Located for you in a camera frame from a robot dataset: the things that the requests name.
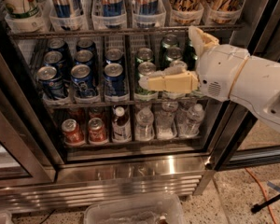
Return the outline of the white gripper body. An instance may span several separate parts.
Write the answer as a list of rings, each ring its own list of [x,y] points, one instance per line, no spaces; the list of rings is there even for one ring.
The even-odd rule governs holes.
[[[247,49],[218,45],[208,49],[198,60],[196,72],[200,91],[220,102],[227,101],[232,84],[249,58]]]

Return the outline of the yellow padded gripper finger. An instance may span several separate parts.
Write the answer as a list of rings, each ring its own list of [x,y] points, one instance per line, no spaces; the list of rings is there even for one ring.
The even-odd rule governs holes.
[[[199,88],[199,80],[195,72],[185,71],[178,74],[155,72],[143,76],[138,84],[148,91],[168,91],[175,93],[190,93]]]
[[[207,49],[219,44],[219,40],[216,37],[196,26],[189,27],[189,39],[197,55],[202,55]]]

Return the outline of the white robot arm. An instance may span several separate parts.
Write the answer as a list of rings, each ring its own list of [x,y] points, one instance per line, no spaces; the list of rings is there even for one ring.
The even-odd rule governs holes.
[[[198,55],[193,71],[166,68],[141,77],[140,87],[177,93],[199,90],[220,102],[231,100],[280,133],[280,63],[221,45],[196,26],[190,26],[189,39]]]

